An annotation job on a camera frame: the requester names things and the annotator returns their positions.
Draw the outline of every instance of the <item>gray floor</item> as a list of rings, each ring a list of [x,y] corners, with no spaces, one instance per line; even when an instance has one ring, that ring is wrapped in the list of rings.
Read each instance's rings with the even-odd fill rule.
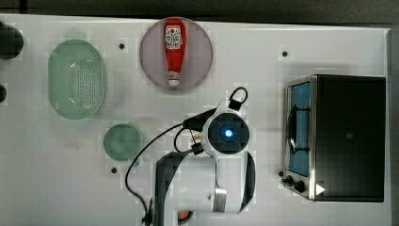
[[[390,27],[391,202],[399,225],[399,1],[395,0],[1,0],[0,13]]]

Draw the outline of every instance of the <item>green bowl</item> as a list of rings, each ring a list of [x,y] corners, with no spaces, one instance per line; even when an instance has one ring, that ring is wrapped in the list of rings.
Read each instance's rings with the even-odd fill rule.
[[[90,117],[104,103],[106,70],[100,53],[83,40],[57,46],[48,64],[51,106],[70,120]]]
[[[141,133],[130,124],[118,124],[110,128],[104,137],[106,153],[118,161],[136,157],[143,144]]]

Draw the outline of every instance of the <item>oven door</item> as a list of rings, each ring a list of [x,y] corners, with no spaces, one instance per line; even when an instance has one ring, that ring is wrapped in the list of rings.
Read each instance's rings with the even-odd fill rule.
[[[314,186],[312,176],[312,87],[311,77],[289,83],[285,106],[285,173],[284,186],[295,193],[312,200]]]

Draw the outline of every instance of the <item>blue light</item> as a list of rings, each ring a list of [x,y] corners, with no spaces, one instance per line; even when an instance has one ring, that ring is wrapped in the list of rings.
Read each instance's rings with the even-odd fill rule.
[[[231,137],[232,136],[232,130],[226,130],[226,137]]]

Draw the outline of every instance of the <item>oven knob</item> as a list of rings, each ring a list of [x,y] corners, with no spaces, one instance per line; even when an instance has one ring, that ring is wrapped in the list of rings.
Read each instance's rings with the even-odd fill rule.
[[[287,176],[285,179],[282,179],[281,181],[285,183],[287,186],[291,186],[294,182],[294,179],[292,176]]]
[[[294,188],[295,190],[299,191],[300,193],[305,191],[305,184],[303,183],[302,180],[297,181],[294,183]]]

